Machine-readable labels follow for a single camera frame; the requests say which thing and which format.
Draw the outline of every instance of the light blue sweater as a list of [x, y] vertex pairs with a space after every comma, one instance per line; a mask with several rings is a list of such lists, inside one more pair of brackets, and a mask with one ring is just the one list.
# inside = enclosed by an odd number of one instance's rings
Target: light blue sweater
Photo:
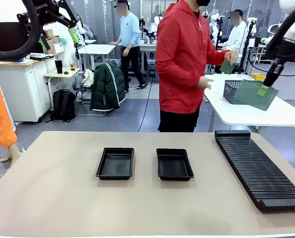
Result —
[[139, 24], [138, 18], [130, 12], [127, 16], [121, 17], [121, 33], [119, 39], [122, 41], [122, 46], [128, 47], [130, 43], [133, 47], [139, 46]]

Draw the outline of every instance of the green jacket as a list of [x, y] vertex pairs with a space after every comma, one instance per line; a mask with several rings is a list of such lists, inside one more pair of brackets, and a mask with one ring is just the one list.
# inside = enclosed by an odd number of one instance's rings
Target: green jacket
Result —
[[113, 60], [97, 66], [94, 71], [90, 109], [95, 111], [119, 109], [124, 99], [124, 77], [117, 63]]

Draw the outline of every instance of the man in light blue sweater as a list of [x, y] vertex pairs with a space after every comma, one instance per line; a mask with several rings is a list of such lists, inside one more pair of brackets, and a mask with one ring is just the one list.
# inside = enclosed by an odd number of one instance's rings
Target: man in light blue sweater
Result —
[[120, 20], [121, 33], [118, 41], [111, 42], [110, 45], [116, 46], [122, 42], [122, 56], [121, 64], [124, 75], [125, 92], [128, 93], [128, 66], [129, 62], [132, 62], [132, 69], [135, 77], [137, 78], [140, 85], [136, 89], [143, 89], [147, 86], [147, 83], [143, 79], [142, 72], [139, 68], [138, 59], [140, 57], [140, 30], [138, 18], [129, 11], [130, 5], [127, 0], [118, 0], [117, 12], [123, 17]]

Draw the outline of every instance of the red jacket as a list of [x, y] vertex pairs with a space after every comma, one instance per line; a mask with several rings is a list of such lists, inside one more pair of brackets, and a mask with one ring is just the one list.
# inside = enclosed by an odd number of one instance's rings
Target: red jacket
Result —
[[198, 82], [206, 64], [222, 65], [226, 52], [211, 43], [209, 25], [181, 0], [167, 9], [157, 30], [156, 70], [162, 111], [188, 114], [201, 105], [204, 89]]

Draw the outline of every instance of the shoe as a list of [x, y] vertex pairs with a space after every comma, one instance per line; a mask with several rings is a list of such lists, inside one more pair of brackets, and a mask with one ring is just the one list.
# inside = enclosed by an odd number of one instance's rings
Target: shoe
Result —
[[135, 89], [144, 89], [144, 88], [146, 88], [147, 85], [148, 85], [147, 83], [140, 84]]

